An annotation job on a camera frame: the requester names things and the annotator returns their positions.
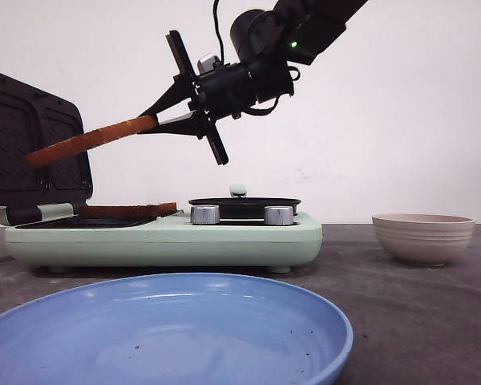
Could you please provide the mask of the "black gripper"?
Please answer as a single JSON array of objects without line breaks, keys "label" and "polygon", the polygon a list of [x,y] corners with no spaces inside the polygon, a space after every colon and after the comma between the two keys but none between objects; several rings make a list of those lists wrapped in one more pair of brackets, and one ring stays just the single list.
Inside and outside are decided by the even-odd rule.
[{"label": "black gripper", "polygon": [[159,122],[154,128],[139,132],[173,134],[206,138],[218,164],[227,164],[228,155],[216,128],[216,121],[237,115],[256,102],[248,69],[245,65],[217,65],[213,71],[197,75],[191,65],[180,33],[172,30],[166,36],[179,74],[173,84],[139,117],[156,117],[159,112],[188,99],[190,112]]}]

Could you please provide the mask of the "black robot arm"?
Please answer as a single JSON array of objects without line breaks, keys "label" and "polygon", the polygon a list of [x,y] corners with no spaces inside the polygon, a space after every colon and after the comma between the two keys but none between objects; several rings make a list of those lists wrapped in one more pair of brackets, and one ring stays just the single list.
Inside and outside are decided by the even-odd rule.
[{"label": "black robot arm", "polygon": [[168,133],[206,138],[218,164],[227,164],[216,122],[243,114],[266,116],[273,109],[256,107],[294,93],[296,65],[310,65],[345,30],[347,21],[363,1],[279,1],[271,10],[252,9],[239,15],[230,28],[238,63],[225,63],[222,56],[199,61],[192,67],[180,33],[166,39],[179,74],[166,92],[142,117],[188,101],[190,112],[173,120],[156,122],[147,134]]}]

